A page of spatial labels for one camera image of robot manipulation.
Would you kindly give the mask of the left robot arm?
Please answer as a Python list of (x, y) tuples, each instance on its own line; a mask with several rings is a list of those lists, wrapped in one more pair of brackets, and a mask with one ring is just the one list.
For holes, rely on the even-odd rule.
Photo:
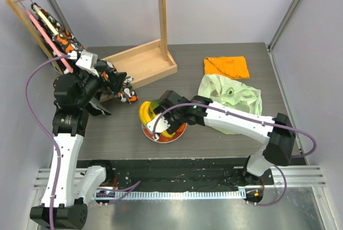
[(85, 175), (74, 182), (78, 154), (89, 115), (108, 114), (94, 100), (102, 90), (119, 90), (125, 72), (105, 78), (87, 72), (68, 73), (53, 82), (55, 115), (49, 134), (54, 145), (50, 175), (41, 204), (31, 208), (30, 218), (47, 229), (82, 229), (88, 204), (98, 187), (111, 185), (115, 178), (108, 160), (94, 160)]

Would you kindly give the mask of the fake yellow bananas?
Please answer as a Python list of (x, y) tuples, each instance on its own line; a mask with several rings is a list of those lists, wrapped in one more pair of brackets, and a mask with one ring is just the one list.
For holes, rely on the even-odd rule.
[(151, 110), (151, 102), (145, 101), (139, 108), (139, 118), (143, 126), (155, 118), (154, 112)]
[(173, 138), (174, 136), (175, 136), (175, 132), (173, 132), (173, 133), (168, 133), (167, 131), (163, 131), (162, 133), (161, 133), (161, 135), (162, 136), (164, 136), (164, 137), (166, 137), (166, 138)]

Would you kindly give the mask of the orange folded cloth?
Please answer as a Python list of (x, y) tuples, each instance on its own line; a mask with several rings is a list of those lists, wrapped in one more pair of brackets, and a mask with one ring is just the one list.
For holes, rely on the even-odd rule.
[(206, 57), (204, 58), (204, 74), (218, 74), (230, 79), (250, 78), (250, 72), (244, 56)]

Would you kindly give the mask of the fake green fruit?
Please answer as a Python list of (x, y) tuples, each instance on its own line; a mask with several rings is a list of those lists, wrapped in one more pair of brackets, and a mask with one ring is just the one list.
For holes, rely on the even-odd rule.
[(154, 114), (159, 114), (163, 110), (163, 107), (160, 105), (158, 100), (151, 101), (149, 105), (149, 111)]

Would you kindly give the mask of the aluminium frame rail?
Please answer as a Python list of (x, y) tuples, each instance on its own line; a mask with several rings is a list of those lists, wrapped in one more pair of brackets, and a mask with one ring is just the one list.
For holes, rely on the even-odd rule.
[(55, 15), (57, 16), (57, 18), (59, 19), (59, 21), (63, 24), (63, 26), (65, 26), (66, 28), (68, 28), (69, 30), (71, 30), (70, 25), (68, 24), (59, 4), (57, 3), (56, 0), (47, 0), (47, 2), (49, 3), (51, 9), (53, 10), (53, 12), (55, 13)]

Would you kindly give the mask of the cream clothes hanger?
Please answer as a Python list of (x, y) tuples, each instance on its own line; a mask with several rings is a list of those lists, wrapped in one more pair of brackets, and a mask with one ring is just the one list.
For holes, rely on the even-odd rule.
[(53, 24), (48, 20), (48, 18), (43, 14), (43, 12), (39, 9), (37, 5), (33, 5), (35, 12), (38, 16), (45, 22), (48, 28), (51, 30), (54, 36), (58, 35), (58, 31), (54, 28)]

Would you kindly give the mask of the orange patterned garment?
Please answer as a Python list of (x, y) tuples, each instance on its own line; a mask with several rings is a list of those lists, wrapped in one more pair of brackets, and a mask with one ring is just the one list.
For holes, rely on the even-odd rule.
[[(45, 22), (35, 12), (33, 8), (34, 4), (38, 6), (38, 4), (36, 3), (31, 4), (31, 9), (33, 11), (32, 15), (35, 17), (35, 19), (38, 21), (41, 27), (48, 34), (48, 36), (50, 37), (52, 42), (55, 44), (57, 49), (61, 52), (61, 54), (73, 55), (74, 57), (79, 59), (80, 53), (82, 51), (86, 51), (86, 48), (75, 38), (75, 36), (67, 28), (65, 28), (59, 21), (57, 21), (50, 13), (48, 13), (46, 10), (38, 6), (39, 9), (43, 12), (43, 14), (53, 24), (54, 28), (58, 31), (58, 35), (54, 36), (51, 30), (45, 24)], [(105, 84), (106, 84), (106, 80), (108, 79), (106, 76), (106, 73), (108, 71), (119, 72), (117, 71), (117, 69), (112, 63), (107, 62), (107, 61), (102, 61), (102, 60), (97, 61), (95, 65), (95, 69), (97, 70), (100, 78), (104, 81)], [(133, 81), (133, 77), (127, 75), (123, 81), (122, 87), (120, 88), (119, 92), (112, 93), (111, 90), (106, 85), (105, 87), (106, 90), (100, 96), (102, 97), (102, 96), (107, 95), (121, 102), (128, 102), (128, 103), (136, 102), (138, 100), (138, 95), (131, 85), (132, 81)]]

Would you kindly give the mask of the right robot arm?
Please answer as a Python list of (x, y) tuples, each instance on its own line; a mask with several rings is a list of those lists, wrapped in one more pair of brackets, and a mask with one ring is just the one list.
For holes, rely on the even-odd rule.
[(295, 132), (286, 114), (260, 116), (226, 107), (209, 98), (196, 95), (192, 100), (172, 90), (158, 100), (153, 109), (157, 116), (167, 121), (168, 133), (176, 131), (183, 123), (202, 125), (248, 136), (259, 143), (261, 148), (248, 156), (241, 171), (229, 176), (237, 186), (257, 183), (272, 166), (288, 166), (292, 159)]

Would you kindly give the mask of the red and teal plate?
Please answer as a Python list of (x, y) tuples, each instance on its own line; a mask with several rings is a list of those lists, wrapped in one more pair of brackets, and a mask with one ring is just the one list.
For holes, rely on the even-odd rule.
[(142, 124), (141, 125), (142, 131), (144, 135), (151, 141), (156, 142), (156, 143), (171, 143), (179, 139), (183, 133), (185, 132), (187, 128), (187, 124), (184, 123), (181, 127), (179, 127), (172, 135), (168, 134), (167, 132), (163, 132), (160, 135), (160, 138), (158, 140), (155, 140), (152, 136), (152, 134), (146, 129), (146, 127)]

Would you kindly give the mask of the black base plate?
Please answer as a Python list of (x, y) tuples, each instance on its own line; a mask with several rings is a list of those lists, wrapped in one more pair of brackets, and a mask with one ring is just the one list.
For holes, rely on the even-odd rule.
[(261, 177), (248, 176), (246, 158), (182, 158), (79, 160), (77, 169), (104, 166), (103, 187), (119, 190), (135, 187), (136, 192), (224, 192), (249, 186), (288, 184), (283, 166), (267, 169)]

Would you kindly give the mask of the wooden clothes rack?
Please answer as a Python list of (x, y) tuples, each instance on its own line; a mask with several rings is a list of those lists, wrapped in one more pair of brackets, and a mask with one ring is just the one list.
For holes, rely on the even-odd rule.
[[(34, 57), (52, 58), (41, 35), (31, 23), (28, 14), (18, 5), (25, 0), (4, 0), (1, 8), (1, 58), (6, 63), (20, 66), (32, 63), (29, 57), (35, 52)], [(106, 38), (115, 36), (114, 25), (123, 23), (133, 24), (133, 19), (124, 17), (118, 22), (114, 21), (116, 12), (123, 12), (125, 8), (119, 2), (130, 5), (132, 0), (71, 0), (72, 9), (78, 20), (86, 15), (85, 9), (90, 8), (99, 14), (95, 19), (82, 21), (81, 26), (88, 29), (90, 36), (99, 35), (97, 38), (104, 43)], [(126, 72), (134, 78), (134, 89), (142, 90), (145, 86), (158, 87), (161, 79), (177, 72), (177, 64), (168, 51), (167, 46), (167, 11), (166, 0), (158, 0), (160, 38), (145, 44), (133, 47), (122, 52), (105, 57), (109, 49), (100, 47), (97, 54), (102, 60), (113, 63), (119, 71)]]

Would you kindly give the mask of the zebra print garment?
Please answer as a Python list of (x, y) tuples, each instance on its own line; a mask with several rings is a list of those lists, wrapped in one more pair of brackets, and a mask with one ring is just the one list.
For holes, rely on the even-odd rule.
[(100, 103), (100, 100), (97, 97), (93, 97), (91, 98), (91, 100), (89, 101), (89, 104), (92, 106), (92, 115), (111, 115), (111, 113)]

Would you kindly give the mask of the pink clothes hanger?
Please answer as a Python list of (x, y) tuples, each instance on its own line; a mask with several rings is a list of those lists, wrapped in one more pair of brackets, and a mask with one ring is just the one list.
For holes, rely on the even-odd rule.
[[(26, 12), (31, 20), (31, 22), (35, 25), (35, 27), (38, 29), (38, 31), (40, 32), (40, 34), (43, 36), (44, 40), (46, 41), (47, 44), (49, 44), (49, 46), (52, 48), (52, 50), (55, 52), (55, 54), (59, 57), (62, 57), (61, 52), (57, 49), (57, 47), (55, 46), (55, 44), (52, 42), (52, 40), (50, 39), (50, 37), (48, 36), (48, 34), (45, 32), (45, 30), (41, 27), (41, 25), (38, 23), (38, 21), (35, 19), (35, 17), (32, 15), (32, 13), (26, 9)], [(64, 66), (66, 67), (66, 70), (64, 71), (64, 73), (73, 73), (73, 68), (71, 67), (71, 65), (67, 62), (67, 60), (65, 58), (61, 58), (62, 63), (64, 64)]]

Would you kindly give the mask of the pale yellow plastic bag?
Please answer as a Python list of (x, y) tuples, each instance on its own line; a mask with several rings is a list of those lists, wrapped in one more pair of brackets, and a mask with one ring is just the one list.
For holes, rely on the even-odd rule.
[(198, 95), (242, 112), (262, 114), (261, 90), (222, 75), (204, 75), (198, 88)]

